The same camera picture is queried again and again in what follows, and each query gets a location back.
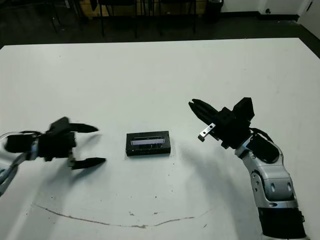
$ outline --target small black box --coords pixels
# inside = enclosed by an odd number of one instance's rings
[[[127,156],[169,154],[171,151],[168,131],[127,133]]]

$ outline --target white wall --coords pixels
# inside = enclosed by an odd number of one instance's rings
[[[298,14],[303,2],[304,0],[262,0],[259,12],[266,14],[266,9],[270,9],[271,14]]]
[[[258,10],[258,0],[224,0],[222,12],[251,12]]]
[[[259,11],[266,14],[298,14],[301,15],[311,0],[224,0],[222,12]]]

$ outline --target chair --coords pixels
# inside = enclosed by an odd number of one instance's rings
[[[159,1],[159,19],[161,19],[161,4],[180,4],[180,14],[182,11],[182,4],[188,4],[189,3],[189,9],[188,9],[188,15],[191,12],[191,7],[193,5],[193,32],[196,32],[196,9],[197,9],[197,0],[158,0]],[[159,22],[160,27],[160,34],[162,35],[162,24]]]
[[[98,0],[99,7],[100,7],[100,19],[101,19],[101,33],[102,36],[105,36],[104,30],[104,20],[102,15],[102,6],[106,7],[109,16],[114,16],[114,6],[133,6],[133,15],[135,19],[134,23],[134,36],[137,37],[137,0]]]

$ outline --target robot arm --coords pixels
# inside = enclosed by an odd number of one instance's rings
[[[0,166],[0,197],[6,191],[18,172],[19,165],[24,161],[32,161],[37,157],[46,162],[54,158],[68,159],[72,170],[87,169],[106,161],[105,158],[91,157],[78,161],[72,149],[77,146],[75,133],[92,133],[98,129],[82,123],[70,123],[63,117],[52,123],[45,133],[38,131],[9,132],[0,136],[6,140],[4,149],[9,153],[21,153],[10,166]]]
[[[208,125],[198,138],[203,142],[211,135],[222,140],[222,147],[235,149],[235,155],[248,169],[263,239],[308,240],[280,148],[265,132],[250,128],[255,115],[251,98],[243,98],[232,111],[226,107],[217,111],[201,100],[192,101],[189,102],[192,111]]]

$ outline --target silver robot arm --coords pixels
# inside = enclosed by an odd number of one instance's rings
[[[269,141],[278,150],[278,156],[272,162],[266,162],[247,147],[252,140],[251,136],[234,153],[242,159],[250,174],[263,231],[262,239],[309,240],[303,226],[304,217],[298,209],[292,179],[284,166],[282,151]]]
[[[191,110],[208,125],[198,138],[203,142],[211,135],[222,140],[221,146],[235,149],[248,169],[262,239],[309,240],[282,151],[265,132],[250,128],[255,115],[251,98],[243,98],[233,110],[224,107],[221,111],[201,100],[192,101]]]

